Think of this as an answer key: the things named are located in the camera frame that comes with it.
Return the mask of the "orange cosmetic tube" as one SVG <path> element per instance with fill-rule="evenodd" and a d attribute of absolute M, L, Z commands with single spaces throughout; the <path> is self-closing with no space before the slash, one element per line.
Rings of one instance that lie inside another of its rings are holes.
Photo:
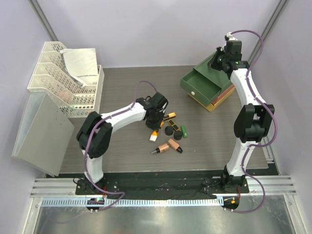
<path fill-rule="evenodd" d="M 162 127 L 163 124 L 164 124 L 164 122 L 162 121 L 161 124 L 160 124 L 160 128 L 157 129 L 157 130 L 155 130 L 155 131 L 153 131 L 153 132 L 151 133 L 151 136 L 150 136 L 150 139 L 149 139 L 150 141 L 155 142 L 155 141 L 157 140 L 158 132 L 159 132 L 159 130 L 161 129 L 161 127 Z"/>

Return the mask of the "red drawer box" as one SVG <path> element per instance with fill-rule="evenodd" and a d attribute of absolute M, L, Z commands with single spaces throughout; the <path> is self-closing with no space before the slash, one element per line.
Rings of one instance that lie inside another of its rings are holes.
<path fill-rule="evenodd" d="M 234 91 L 235 91 L 235 86 L 232 84 L 224 92 L 222 92 L 214 101 L 212 101 L 211 104 L 214 105 L 214 106 L 219 105 L 225 99 L 227 99 Z"/>

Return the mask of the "green top drawer box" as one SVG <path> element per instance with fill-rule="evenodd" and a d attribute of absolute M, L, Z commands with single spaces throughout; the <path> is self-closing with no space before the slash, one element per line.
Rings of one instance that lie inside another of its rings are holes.
<path fill-rule="evenodd" d="M 180 87 L 204 106 L 210 105 L 232 85 L 226 73 L 208 65 L 213 56 L 208 56 L 180 80 Z"/>

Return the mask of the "peach foundation bottle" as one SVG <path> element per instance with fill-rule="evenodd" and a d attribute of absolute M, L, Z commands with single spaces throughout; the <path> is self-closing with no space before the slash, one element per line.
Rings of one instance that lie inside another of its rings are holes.
<path fill-rule="evenodd" d="M 169 139 L 167 143 L 175 151 L 179 152 L 180 154 L 183 153 L 182 148 L 180 147 L 180 145 L 175 140 Z"/>

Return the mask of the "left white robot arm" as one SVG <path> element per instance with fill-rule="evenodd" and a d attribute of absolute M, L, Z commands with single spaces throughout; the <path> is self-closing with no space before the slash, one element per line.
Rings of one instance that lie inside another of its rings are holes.
<path fill-rule="evenodd" d="M 92 194 L 103 191 L 103 155 L 108 150 L 111 136 L 117 130 L 138 121 L 153 130 L 160 129 L 169 102 L 159 92 L 152 97 L 140 97 L 131 104 L 110 113 L 91 112 L 78 134 L 77 141 L 84 156 L 84 177 L 87 189 Z"/>

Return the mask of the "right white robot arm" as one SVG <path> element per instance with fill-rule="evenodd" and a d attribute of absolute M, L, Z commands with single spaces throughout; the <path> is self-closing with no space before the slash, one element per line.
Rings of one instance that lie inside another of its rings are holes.
<path fill-rule="evenodd" d="M 261 97 L 249 71 L 249 64 L 241 58 L 240 42 L 229 42 L 224 47 L 218 47 L 208 63 L 211 68 L 223 71 L 228 76 L 242 105 L 234 122 L 234 151 L 219 182 L 221 189 L 227 193 L 244 186 L 246 166 L 253 150 L 267 136 L 274 114 L 274 106 Z"/>

